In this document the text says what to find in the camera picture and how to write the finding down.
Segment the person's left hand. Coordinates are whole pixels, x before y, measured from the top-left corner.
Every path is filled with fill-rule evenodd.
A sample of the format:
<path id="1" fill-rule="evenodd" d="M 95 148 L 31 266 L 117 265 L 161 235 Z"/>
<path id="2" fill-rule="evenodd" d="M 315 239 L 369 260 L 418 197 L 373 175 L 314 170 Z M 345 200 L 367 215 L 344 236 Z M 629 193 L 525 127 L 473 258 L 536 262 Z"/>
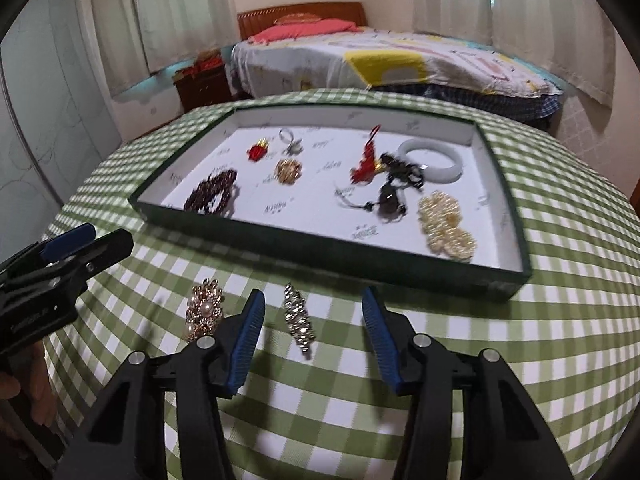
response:
<path id="1" fill-rule="evenodd" d="M 26 358 L 26 370 L 21 377 L 1 371 L 1 399 L 10 400 L 26 392 L 32 402 L 32 420 L 39 426 L 50 427 L 56 415 L 56 399 L 44 359 L 43 343 L 38 341 L 26 349 Z"/>

